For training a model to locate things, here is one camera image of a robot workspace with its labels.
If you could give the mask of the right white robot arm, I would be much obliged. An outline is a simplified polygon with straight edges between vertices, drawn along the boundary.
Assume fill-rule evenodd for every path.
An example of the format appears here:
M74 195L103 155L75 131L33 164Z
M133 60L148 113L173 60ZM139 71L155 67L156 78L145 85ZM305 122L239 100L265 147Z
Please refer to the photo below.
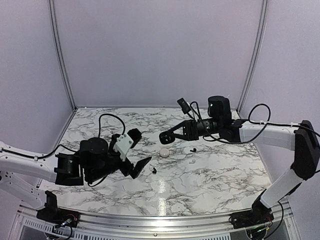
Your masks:
M233 119L229 99L220 95L208 98L207 119L202 118L198 109L194 112L198 119L184 120L160 133L160 142L168 145L176 139L197 141L200 137L210 137L224 144L255 143L294 152L289 169L258 197L254 208L248 212L247 219L252 224L260 223L267 216L267 209L319 172L320 135L308 120L284 124L271 123L269 120L257 122L249 118Z

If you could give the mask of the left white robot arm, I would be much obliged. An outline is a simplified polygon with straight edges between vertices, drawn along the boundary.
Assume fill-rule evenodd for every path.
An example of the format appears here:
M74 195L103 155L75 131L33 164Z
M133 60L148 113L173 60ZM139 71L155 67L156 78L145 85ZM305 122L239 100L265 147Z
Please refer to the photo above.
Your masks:
M137 178L151 157L130 162L127 153L140 141L141 134L114 134L108 143L100 137L80 142L79 150L66 154L52 152L47 155L21 152L3 142L0 144L0 188L21 199L53 223L63 219L57 197L52 192L37 190L17 174L36 177L59 186L92 185L108 175L120 171L125 177Z

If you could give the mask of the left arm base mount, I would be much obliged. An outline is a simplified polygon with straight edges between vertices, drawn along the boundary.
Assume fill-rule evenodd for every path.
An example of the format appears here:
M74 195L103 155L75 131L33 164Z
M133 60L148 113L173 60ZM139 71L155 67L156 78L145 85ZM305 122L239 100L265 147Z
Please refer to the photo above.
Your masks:
M44 207L37 210L36 218L58 225L76 228L80 219L80 212L58 207L57 196L46 190Z

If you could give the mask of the black earbud charging case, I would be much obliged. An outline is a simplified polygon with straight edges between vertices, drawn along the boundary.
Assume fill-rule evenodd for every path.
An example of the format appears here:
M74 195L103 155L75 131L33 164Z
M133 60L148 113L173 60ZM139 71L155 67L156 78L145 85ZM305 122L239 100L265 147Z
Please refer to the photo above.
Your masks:
M159 134L159 141L162 145L168 145L175 141L175 137L173 137L170 133L164 131Z

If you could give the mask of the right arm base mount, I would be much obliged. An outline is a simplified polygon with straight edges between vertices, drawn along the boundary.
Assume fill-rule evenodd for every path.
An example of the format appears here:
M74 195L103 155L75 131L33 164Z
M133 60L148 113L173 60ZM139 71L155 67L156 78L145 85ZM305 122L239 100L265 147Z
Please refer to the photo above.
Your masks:
M234 229L247 228L273 220L274 215L272 209L262 204L260 196L253 202L251 209L234 212L228 219Z

